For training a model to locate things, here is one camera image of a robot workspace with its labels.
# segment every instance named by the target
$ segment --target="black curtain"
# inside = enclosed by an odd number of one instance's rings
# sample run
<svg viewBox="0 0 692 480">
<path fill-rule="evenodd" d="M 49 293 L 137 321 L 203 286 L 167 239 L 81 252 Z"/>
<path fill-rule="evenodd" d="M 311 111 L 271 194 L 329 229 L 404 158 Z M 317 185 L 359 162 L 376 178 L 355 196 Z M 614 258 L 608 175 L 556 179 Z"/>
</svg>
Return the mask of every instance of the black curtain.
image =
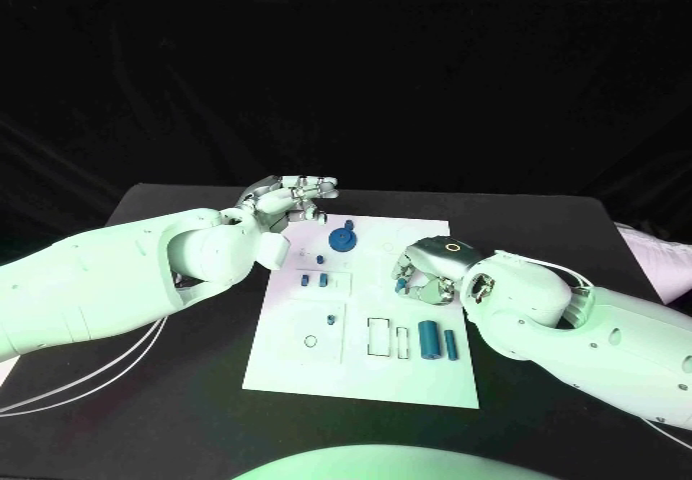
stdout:
<svg viewBox="0 0 692 480">
<path fill-rule="evenodd" d="M 4 2 L 0 261 L 138 182 L 271 173 L 588 194 L 692 242 L 688 2 L 371 3 Z"/>
</svg>

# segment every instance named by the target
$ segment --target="blue object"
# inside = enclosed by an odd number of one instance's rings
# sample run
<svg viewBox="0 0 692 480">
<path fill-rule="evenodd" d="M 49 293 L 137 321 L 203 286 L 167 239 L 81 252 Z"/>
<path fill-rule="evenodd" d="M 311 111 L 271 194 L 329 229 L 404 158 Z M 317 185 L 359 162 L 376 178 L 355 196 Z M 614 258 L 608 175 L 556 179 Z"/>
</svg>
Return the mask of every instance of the blue object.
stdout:
<svg viewBox="0 0 692 480">
<path fill-rule="evenodd" d="M 447 344 L 447 358 L 450 360 L 458 360 L 457 344 L 454 342 L 454 332 L 451 330 L 444 331 L 444 343 Z"/>
<path fill-rule="evenodd" d="M 353 250 L 356 242 L 358 238 L 356 232 L 353 232 L 353 222 L 350 220 L 346 220 L 346 224 L 343 225 L 343 227 L 337 228 L 329 234 L 329 246 L 337 252 L 347 252 L 349 250 Z"/>
<path fill-rule="evenodd" d="M 394 291 L 396 293 L 399 293 L 399 290 L 407 286 L 407 279 L 405 278 L 399 278 L 396 280 L 396 287 L 394 287 Z"/>
<path fill-rule="evenodd" d="M 425 360 L 437 360 L 443 356 L 440 352 L 437 322 L 425 320 L 418 323 L 418 336 L 421 340 L 421 357 Z"/>
</svg>

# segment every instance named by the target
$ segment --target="table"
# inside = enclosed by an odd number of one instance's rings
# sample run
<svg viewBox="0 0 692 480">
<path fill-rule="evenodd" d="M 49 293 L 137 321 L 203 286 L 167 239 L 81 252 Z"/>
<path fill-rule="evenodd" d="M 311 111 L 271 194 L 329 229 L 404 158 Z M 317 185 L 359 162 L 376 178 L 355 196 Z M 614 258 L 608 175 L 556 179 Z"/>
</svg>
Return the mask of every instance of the table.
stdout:
<svg viewBox="0 0 692 480">
<path fill-rule="evenodd" d="M 140 184 L 108 225 L 225 208 L 241 191 Z M 346 190 L 323 206 L 332 213 L 448 220 L 453 236 L 486 252 L 502 248 L 538 257 L 598 285 L 657 300 L 597 200 Z M 564 479 L 691 474 L 686 449 L 533 363 L 496 354 L 473 325 L 480 410 L 242 390 L 268 274 L 255 265 L 241 284 L 170 318 L 140 365 L 95 395 L 0 419 L 0 474 L 228 479 L 291 454 L 365 443 L 471 453 Z M 141 334 L 23 357 L 0 390 L 1 404 L 91 372 Z"/>
</svg>

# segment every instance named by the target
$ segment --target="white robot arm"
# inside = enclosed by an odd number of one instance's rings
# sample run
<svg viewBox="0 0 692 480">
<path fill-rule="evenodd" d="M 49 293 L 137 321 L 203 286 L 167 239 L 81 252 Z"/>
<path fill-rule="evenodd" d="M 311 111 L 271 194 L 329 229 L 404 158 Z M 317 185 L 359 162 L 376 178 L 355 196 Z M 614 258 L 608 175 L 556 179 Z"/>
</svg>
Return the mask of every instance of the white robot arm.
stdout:
<svg viewBox="0 0 692 480">
<path fill-rule="evenodd" d="M 431 279 L 421 288 L 407 285 L 418 265 Z M 482 259 L 435 237 L 408 247 L 392 276 L 399 295 L 431 304 L 450 303 L 458 291 L 469 321 L 502 355 L 532 360 L 633 415 L 692 429 L 692 318 L 551 265 L 575 276 L 571 288 L 542 265 L 502 251 Z"/>
<path fill-rule="evenodd" d="M 281 267 L 290 221 L 326 222 L 311 201 L 332 177 L 268 177 L 234 208 L 196 209 L 85 232 L 0 268 L 0 361 L 124 333 L 228 290 L 257 261 Z M 185 275 L 198 282 L 176 285 Z"/>
</svg>

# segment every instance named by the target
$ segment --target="white cable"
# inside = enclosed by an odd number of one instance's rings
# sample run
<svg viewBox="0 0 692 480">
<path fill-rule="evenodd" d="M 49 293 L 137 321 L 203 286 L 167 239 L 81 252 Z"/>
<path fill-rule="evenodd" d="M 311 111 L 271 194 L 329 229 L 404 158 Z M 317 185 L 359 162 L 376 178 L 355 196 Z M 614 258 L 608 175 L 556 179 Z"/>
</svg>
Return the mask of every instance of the white cable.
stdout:
<svg viewBox="0 0 692 480">
<path fill-rule="evenodd" d="M 544 265 L 545 267 L 552 267 L 552 268 L 556 268 L 558 270 L 562 270 L 562 271 L 567 272 L 569 275 L 572 275 L 572 277 L 574 277 L 574 278 L 577 279 L 577 281 L 580 282 L 580 286 L 581 286 L 581 287 L 584 287 L 584 285 L 588 285 L 590 287 L 594 286 L 594 284 L 591 283 L 591 281 L 588 280 L 588 278 L 584 277 L 584 275 L 581 275 L 580 273 L 577 273 L 574 270 L 571 270 L 569 268 L 564 267 L 562 265 L 556 265 L 555 263 L 544 262 L 542 260 L 536 260 L 535 258 L 525 257 L 523 255 L 518 255 L 516 253 L 505 252 L 503 250 L 497 250 L 497 252 L 502 252 L 503 254 L 510 255 L 512 257 L 519 258 L 519 259 L 522 259 L 522 260 L 526 261 L 526 262 L 531 262 L 531 263 L 535 263 L 535 264 L 538 264 L 538 265 Z"/>
<path fill-rule="evenodd" d="M 159 320 L 159 322 L 161 323 L 161 327 L 159 328 L 159 330 L 156 331 L 156 335 L 154 335 L 154 338 L 151 339 L 151 342 L 150 344 L 147 345 L 147 348 L 144 349 L 144 351 L 141 352 L 140 356 L 134 359 L 134 362 L 128 365 L 128 367 L 105 382 L 102 383 L 97 388 L 91 389 L 86 393 L 82 393 L 81 395 L 78 395 L 76 397 L 72 397 L 71 399 L 59 402 L 59 403 L 53 403 L 53 405 L 49 405 L 48 407 L 40 407 L 40 408 L 36 408 L 33 410 L 25 410 L 23 412 L 14 412 L 14 413 L 3 413 L 0 414 L 0 418 L 1 417 L 13 417 L 16 415 L 26 415 L 27 413 L 36 413 L 36 412 L 40 412 L 43 410 L 48 410 L 50 408 L 55 408 L 55 407 L 59 407 L 61 405 L 65 405 L 66 403 L 71 403 L 76 400 L 79 400 L 81 398 L 86 397 L 88 395 L 91 395 L 94 392 L 97 392 L 98 390 L 101 390 L 102 388 L 105 388 L 131 369 L 133 367 L 137 365 L 137 362 L 141 360 L 141 358 L 144 357 L 144 355 L 147 354 L 148 352 L 148 349 L 153 347 L 154 343 L 156 343 L 156 339 L 159 338 L 159 334 L 161 333 L 161 330 L 163 330 L 163 327 L 166 326 L 166 319 L 169 317 L 166 317 L 163 320 Z"/>
<path fill-rule="evenodd" d="M 646 418 L 642 420 L 649 424 L 652 428 L 655 428 L 670 440 L 675 440 L 683 447 L 688 447 L 692 450 L 692 446 L 689 446 L 682 440 L 675 438 L 666 431 L 663 431 Z"/>
<path fill-rule="evenodd" d="M 0 413 L 7 412 L 9 410 L 14 410 L 17 407 L 25 406 L 29 403 L 33 403 L 43 398 L 49 397 L 50 395 L 55 395 L 56 393 L 63 392 L 68 390 L 68 388 L 72 388 L 75 385 L 79 385 L 84 383 L 89 378 L 95 377 L 101 372 L 108 370 L 137 349 L 137 347 L 144 343 L 144 340 L 150 337 L 151 333 L 156 330 L 156 327 L 160 325 L 161 321 L 166 321 L 164 317 L 156 321 L 156 323 L 151 325 L 151 328 L 148 329 L 148 332 L 144 334 L 144 336 L 140 338 L 138 342 L 130 347 L 130 350 L 115 359 L 112 360 L 107 365 L 104 365 L 95 372 L 89 373 L 86 376 L 84 376 L 79 380 L 75 380 L 72 383 L 68 383 L 62 387 L 56 388 L 55 390 L 50 390 L 49 392 L 43 393 L 42 395 L 37 395 L 33 398 L 29 398 L 27 400 L 23 400 L 22 402 L 16 403 L 14 405 L 9 405 L 7 407 L 0 408 Z"/>
</svg>

